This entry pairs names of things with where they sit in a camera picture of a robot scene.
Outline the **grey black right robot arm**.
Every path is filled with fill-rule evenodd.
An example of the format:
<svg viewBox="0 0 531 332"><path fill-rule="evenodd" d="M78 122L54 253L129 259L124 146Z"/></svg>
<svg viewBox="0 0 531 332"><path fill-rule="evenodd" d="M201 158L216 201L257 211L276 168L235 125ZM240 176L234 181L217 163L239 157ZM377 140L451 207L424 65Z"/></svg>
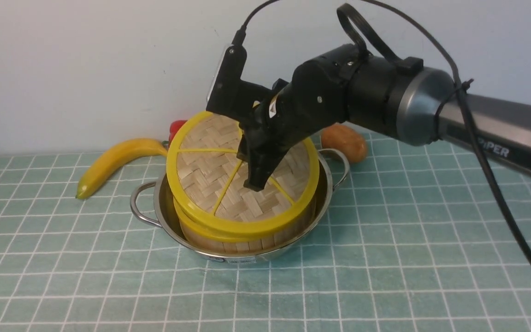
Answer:
<svg viewBox="0 0 531 332"><path fill-rule="evenodd" d="M245 183L260 191L294 145L349 122L411 146L443 140L472 151L451 76L421 59L396 64L363 57L345 44L310 59L241 124L237 156L249 164ZM531 105L464 94L478 147L488 159L531 178Z"/></svg>

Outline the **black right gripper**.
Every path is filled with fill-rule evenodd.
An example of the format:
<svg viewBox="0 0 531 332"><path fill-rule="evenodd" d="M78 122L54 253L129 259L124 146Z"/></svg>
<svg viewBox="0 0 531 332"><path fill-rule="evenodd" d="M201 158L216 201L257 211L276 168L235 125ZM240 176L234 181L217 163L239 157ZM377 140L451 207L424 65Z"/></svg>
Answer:
<svg viewBox="0 0 531 332"><path fill-rule="evenodd" d="M303 139L336 123L371 124L356 105L356 76L371 53L345 44L299 65L289 83L279 80L265 101L241 122L237 157L248 165L244 187L264 189L283 157Z"/></svg>

